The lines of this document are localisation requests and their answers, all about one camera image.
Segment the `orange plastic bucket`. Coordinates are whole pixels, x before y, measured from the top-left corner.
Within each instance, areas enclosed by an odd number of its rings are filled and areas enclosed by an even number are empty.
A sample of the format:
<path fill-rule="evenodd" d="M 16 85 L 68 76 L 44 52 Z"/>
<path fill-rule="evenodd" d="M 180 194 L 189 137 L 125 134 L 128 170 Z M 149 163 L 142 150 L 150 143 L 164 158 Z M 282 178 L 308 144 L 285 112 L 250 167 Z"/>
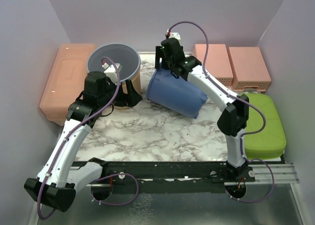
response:
<path fill-rule="evenodd" d="M 141 78 L 140 78 L 140 69 L 136 72 L 136 74 L 133 76 L 132 80 L 132 85 L 137 91 L 138 94 L 141 94 Z M 127 88 L 125 82 L 122 84 L 123 92 L 126 94 L 127 93 Z"/>

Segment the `light blue plastic bucket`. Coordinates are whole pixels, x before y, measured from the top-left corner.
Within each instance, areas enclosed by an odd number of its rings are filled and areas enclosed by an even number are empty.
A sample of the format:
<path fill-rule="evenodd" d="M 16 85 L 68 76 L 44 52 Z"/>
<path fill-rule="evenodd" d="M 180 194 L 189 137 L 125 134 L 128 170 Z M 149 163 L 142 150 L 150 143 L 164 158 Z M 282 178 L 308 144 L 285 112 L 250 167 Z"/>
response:
<path fill-rule="evenodd" d="M 109 57 L 114 63 L 120 64 L 120 80 L 133 79 L 140 70 L 140 56 L 132 47 L 122 43 L 111 43 L 97 48 L 87 61 L 87 71 L 102 71 L 101 58 Z"/>

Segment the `pink perforated basket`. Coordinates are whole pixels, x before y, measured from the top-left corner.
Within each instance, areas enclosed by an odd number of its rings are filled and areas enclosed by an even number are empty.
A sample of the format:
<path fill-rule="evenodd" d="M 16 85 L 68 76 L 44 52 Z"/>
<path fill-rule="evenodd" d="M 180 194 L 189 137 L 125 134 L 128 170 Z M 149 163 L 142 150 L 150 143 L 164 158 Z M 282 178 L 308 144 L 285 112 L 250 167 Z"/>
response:
<path fill-rule="evenodd" d="M 225 44 L 209 44 L 205 68 L 226 87 L 231 87 L 232 68 Z"/>
<path fill-rule="evenodd" d="M 259 47 L 229 47 L 229 60 L 233 73 L 231 88 L 242 92 L 265 92 L 271 84 L 267 66 Z"/>

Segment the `green plastic tray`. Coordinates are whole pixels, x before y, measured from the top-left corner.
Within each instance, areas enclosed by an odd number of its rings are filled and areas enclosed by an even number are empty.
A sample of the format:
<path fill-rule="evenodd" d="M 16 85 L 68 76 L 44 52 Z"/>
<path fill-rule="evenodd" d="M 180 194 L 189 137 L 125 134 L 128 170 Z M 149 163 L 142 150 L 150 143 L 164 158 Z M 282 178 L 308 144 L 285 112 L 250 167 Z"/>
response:
<path fill-rule="evenodd" d="M 286 148 L 286 137 L 280 117 L 272 99 L 264 94 L 247 94 L 252 105 L 266 118 L 263 131 L 245 136 L 245 153 L 248 159 L 273 160 L 279 158 Z"/>

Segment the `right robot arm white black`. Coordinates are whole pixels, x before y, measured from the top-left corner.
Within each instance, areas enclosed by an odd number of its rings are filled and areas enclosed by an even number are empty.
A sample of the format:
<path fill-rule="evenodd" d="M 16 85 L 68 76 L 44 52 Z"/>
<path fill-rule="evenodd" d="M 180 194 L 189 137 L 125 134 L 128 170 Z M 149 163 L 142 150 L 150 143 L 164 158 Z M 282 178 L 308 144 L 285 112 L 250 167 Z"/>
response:
<path fill-rule="evenodd" d="M 248 163 L 244 155 L 243 135 L 249 119 L 249 98 L 239 96 L 212 76 L 194 56 L 185 56 L 175 38 L 163 40 L 156 46 L 155 69 L 169 70 L 174 78 L 188 81 L 211 99 L 221 111 L 217 126 L 225 135 L 228 158 L 226 175 L 231 181 L 243 177 Z"/>

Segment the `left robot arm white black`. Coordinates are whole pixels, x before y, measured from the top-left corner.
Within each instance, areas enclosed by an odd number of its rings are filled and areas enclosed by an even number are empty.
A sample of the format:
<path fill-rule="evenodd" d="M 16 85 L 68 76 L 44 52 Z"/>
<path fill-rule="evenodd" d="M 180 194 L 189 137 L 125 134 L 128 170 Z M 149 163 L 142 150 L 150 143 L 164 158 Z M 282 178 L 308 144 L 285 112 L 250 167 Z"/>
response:
<path fill-rule="evenodd" d="M 66 121 L 59 140 L 36 178 L 28 178 L 24 188 L 36 202 L 37 214 L 44 220 L 41 207 L 46 205 L 53 211 L 67 211 L 76 194 L 90 183 L 112 184 L 113 177 L 127 177 L 121 172 L 110 174 L 108 162 L 92 158 L 77 171 L 71 172 L 75 156 L 86 136 L 92 131 L 97 119 L 110 105 L 134 107 L 142 100 L 132 81 L 125 81 L 127 92 L 121 83 L 114 84 L 105 73 L 93 71 L 84 81 L 84 89 L 68 108 Z"/>

